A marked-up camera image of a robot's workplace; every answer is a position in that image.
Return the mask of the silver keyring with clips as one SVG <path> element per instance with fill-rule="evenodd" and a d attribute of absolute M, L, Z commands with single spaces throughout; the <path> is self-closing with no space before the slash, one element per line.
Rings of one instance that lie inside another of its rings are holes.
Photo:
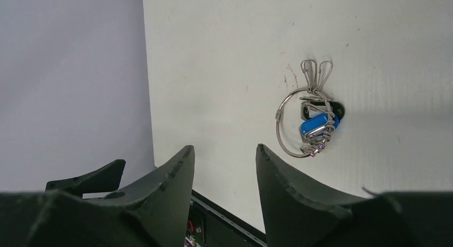
<path fill-rule="evenodd" d="M 307 85 L 290 92 L 280 103 L 276 114 L 276 137 L 281 149 L 294 158 L 314 157 L 326 148 L 331 140 L 332 133 L 341 121 L 334 111 L 333 100 L 323 91 L 323 87 L 333 70 L 332 61 L 317 63 L 314 59 L 305 59 L 300 64 Z M 287 148 L 282 140 L 281 124 L 285 105 L 292 97 L 305 92 L 307 95 L 300 97 L 299 135 L 302 144 L 300 152 L 296 153 Z"/>

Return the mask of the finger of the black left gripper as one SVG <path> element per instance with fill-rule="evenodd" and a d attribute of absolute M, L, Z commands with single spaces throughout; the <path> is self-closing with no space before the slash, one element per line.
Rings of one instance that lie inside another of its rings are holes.
<path fill-rule="evenodd" d="M 116 191 L 119 189 L 125 165 L 125 160 L 117 159 L 84 175 L 49 181 L 45 191 L 60 190 L 80 198 L 84 194 Z"/>

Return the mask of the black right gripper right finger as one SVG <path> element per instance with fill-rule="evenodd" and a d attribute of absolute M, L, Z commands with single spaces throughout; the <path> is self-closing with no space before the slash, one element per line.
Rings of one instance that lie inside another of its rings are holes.
<path fill-rule="evenodd" d="M 315 180 L 264 144 L 256 148 L 256 176 L 268 246 L 315 246 L 350 222 L 351 205 L 364 201 Z"/>

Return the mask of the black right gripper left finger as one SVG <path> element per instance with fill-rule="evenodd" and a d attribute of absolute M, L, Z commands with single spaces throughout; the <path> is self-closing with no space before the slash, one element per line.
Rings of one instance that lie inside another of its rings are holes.
<path fill-rule="evenodd" d="M 104 198 L 90 199 L 114 218 L 113 246 L 183 246 L 191 203 L 194 146 L 186 145 L 160 167 Z"/>

